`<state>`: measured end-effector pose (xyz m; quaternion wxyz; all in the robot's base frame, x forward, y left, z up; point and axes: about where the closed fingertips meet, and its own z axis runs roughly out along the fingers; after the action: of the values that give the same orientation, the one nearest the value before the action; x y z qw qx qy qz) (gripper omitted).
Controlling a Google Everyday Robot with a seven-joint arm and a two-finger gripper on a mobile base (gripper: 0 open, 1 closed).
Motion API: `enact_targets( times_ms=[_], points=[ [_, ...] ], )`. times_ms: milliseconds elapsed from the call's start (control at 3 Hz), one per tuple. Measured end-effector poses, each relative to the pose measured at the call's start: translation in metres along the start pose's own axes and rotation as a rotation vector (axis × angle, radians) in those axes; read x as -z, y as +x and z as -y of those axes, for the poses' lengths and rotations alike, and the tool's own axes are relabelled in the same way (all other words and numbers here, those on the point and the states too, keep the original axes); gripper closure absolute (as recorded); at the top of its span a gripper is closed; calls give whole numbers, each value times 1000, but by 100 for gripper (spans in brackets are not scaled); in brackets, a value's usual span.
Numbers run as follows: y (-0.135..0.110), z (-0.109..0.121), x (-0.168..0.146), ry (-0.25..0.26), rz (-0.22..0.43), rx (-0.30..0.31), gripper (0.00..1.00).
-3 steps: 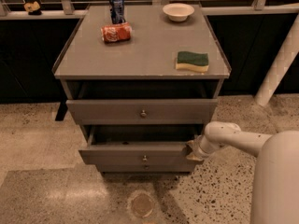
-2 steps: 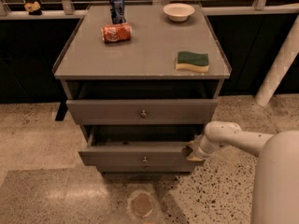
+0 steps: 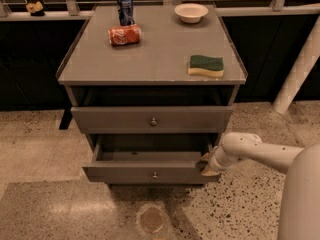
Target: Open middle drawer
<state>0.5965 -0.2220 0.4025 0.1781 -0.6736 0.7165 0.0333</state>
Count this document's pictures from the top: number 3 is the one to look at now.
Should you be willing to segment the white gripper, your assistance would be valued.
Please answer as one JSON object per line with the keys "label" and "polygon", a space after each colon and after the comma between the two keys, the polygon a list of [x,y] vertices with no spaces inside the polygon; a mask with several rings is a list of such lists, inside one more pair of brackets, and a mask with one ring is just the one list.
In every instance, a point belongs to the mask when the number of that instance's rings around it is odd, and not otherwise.
{"label": "white gripper", "polygon": [[228,153],[221,145],[214,147],[210,153],[201,156],[200,162],[208,162],[208,165],[201,171],[205,177],[218,176],[219,172],[228,170],[231,166],[240,161],[238,155]]}

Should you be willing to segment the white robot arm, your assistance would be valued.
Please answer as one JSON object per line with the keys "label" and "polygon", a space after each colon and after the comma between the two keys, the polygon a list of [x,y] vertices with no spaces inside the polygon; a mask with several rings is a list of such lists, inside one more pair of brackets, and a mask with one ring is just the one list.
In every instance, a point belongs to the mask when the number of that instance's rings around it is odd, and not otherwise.
{"label": "white robot arm", "polygon": [[251,159],[286,175],[277,240],[320,240],[320,145],[305,148],[265,143],[252,133],[230,132],[202,159],[214,176]]}

